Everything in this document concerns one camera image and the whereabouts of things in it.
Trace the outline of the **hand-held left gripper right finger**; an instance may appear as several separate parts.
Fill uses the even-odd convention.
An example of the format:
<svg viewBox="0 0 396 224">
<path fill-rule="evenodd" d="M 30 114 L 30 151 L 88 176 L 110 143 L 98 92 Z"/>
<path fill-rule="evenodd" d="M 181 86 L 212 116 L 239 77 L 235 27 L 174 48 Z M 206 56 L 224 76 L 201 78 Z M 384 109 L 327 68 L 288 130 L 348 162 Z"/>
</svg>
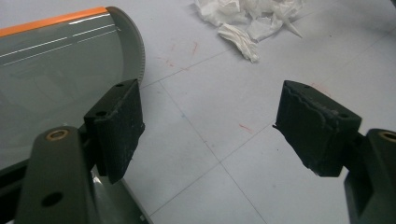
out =
<svg viewBox="0 0 396 224">
<path fill-rule="evenodd" d="M 360 126 L 360 116 L 329 96 L 303 83 L 283 82 L 275 127 L 316 175 L 340 175 L 343 150 Z"/>
</svg>

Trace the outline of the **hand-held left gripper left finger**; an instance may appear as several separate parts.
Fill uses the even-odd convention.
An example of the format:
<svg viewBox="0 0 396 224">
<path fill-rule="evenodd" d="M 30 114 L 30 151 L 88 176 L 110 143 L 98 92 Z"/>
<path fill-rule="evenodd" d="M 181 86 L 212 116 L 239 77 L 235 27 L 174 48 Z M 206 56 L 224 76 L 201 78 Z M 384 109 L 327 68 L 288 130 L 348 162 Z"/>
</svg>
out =
<svg viewBox="0 0 396 224">
<path fill-rule="evenodd" d="M 84 116 L 92 163 L 111 184 L 123 179 L 145 131 L 137 79 L 113 86 Z"/>
</svg>

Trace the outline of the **grey dustpan with orange edge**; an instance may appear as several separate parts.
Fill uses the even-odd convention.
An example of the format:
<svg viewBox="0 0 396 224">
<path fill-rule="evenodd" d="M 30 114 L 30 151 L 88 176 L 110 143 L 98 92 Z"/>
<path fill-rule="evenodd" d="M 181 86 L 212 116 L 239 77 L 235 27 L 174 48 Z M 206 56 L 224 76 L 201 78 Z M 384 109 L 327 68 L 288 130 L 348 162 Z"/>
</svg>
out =
<svg viewBox="0 0 396 224">
<path fill-rule="evenodd" d="M 84 126 L 144 72 L 141 34 L 117 7 L 0 29 L 0 224 L 149 224 L 124 177 L 99 175 Z"/>
</svg>

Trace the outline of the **white tissue paper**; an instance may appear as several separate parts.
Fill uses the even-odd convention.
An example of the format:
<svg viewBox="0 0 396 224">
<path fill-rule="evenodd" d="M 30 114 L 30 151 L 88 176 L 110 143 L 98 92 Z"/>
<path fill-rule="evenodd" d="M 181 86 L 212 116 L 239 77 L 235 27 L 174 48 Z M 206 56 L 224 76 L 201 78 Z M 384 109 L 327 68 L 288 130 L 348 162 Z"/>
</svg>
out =
<svg viewBox="0 0 396 224">
<path fill-rule="evenodd" d="M 282 27 L 301 37 L 291 23 L 306 0 L 194 0 L 200 18 L 218 28 L 218 34 L 233 43 L 242 56 L 257 62 L 257 43 Z"/>
</svg>

